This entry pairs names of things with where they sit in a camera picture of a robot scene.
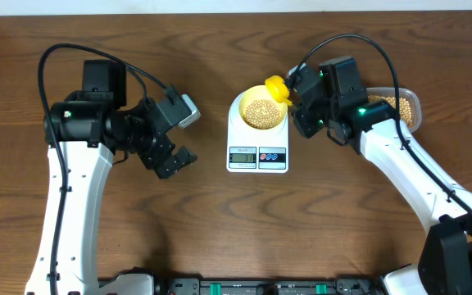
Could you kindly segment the yellow measuring scoop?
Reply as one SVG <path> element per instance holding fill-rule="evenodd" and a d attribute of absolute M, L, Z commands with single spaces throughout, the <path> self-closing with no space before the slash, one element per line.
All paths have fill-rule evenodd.
<path fill-rule="evenodd" d="M 289 99 L 290 91 L 282 77 L 273 75 L 270 78 L 267 78 L 265 80 L 265 86 L 270 96 L 277 103 L 284 103 L 288 107 L 292 106 L 293 102 Z"/>

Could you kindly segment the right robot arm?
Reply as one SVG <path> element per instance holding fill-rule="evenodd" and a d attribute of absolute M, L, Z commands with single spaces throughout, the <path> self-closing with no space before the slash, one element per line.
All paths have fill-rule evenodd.
<path fill-rule="evenodd" d="M 383 275 L 386 294 L 472 294 L 472 193 L 460 186 L 417 143 L 387 102 L 369 102 L 353 57 L 313 71 L 288 73 L 300 102 L 292 113 L 300 134 L 335 131 L 379 168 L 418 216 L 427 234 L 420 260 Z"/>

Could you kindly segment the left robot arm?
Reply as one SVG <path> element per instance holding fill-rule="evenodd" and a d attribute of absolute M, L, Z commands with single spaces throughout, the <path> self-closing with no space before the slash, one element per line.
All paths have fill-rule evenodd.
<path fill-rule="evenodd" d="M 192 124 L 200 111 L 172 86 L 159 102 L 143 97 L 125 110 L 128 68 L 87 60 L 79 91 L 52 105 L 48 135 L 49 189 L 37 260 L 28 294 L 162 294 L 165 288 L 139 268 L 101 282 L 97 273 L 98 227 L 107 176 L 118 151 L 136 154 L 160 179 L 196 161 L 167 137 Z"/>

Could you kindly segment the soybeans in bowl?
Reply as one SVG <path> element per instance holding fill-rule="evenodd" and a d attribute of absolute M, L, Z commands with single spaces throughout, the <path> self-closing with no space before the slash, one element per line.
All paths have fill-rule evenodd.
<path fill-rule="evenodd" d="M 243 109 L 243 119 L 255 129 L 274 128 L 283 118 L 281 106 L 271 100 L 253 100 Z"/>

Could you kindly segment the pale yellow bowl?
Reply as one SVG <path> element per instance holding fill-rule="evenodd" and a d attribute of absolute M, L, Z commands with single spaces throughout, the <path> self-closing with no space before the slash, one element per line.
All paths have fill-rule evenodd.
<path fill-rule="evenodd" d="M 246 90 L 238 104 L 243 121 L 254 129 L 272 129 L 285 118 L 288 105 L 276 102 L 265 85 Z"/>

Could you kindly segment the white digital kitchen scale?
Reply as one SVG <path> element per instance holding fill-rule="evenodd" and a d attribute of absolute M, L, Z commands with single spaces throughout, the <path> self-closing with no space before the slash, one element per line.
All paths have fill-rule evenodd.
<path fill-rule="evenodd" d="M 288 115 L 272 129 L 252 128 L 243 121 L 238 111 L 238 104 L 244 92 L 234 99 L 229 109 L 227 170 L 235 173 L 287 172 Z"/>

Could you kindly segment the soybeans pile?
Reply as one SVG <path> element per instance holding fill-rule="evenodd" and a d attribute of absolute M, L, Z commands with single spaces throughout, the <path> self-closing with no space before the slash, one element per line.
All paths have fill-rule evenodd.
<path fill-rule="evenodd" d="M 388 102 L 393 108 L 396 108 L 396 98 L 395 97 L 384 97 L 379 95 L 369 95 L 369 102 L 376 102 L 379 100 L 384 100 Z M 407 127 L 413 125 L 413 115 L 411 110 L 411 104 L 405 98 L 399 98 L 399 114 L 400 119 L 403 120 Z"/>

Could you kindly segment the clear plastic container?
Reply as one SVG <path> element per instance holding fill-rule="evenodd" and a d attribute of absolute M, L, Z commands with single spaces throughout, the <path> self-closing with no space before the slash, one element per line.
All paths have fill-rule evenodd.
<path fill-rule="evenodd" d="M 393 107 L 396 105 L 394 87 L 374 87 L 367 89 L 369 100 L 375 101 L 383 99 L 388 101 Z M 406 123 L 407 128 L 413 133 L 422 122 L 420 100 L 411 90 L 399 88 L 400 117 Z"/>

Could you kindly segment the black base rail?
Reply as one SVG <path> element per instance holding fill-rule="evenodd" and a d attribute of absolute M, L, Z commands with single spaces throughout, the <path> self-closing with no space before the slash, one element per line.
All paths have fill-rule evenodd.
<path fill-rule="evenodd" d="M 155 294 L 162 295 L 318 295 L 318 294 L 383 294 L 375 279 L 345 276 L 330 279 L 234 279 L 203 278 L 200 274 L 161 275 L 134 267 L 123 275 L 144 274 L 154 278 Z"/>

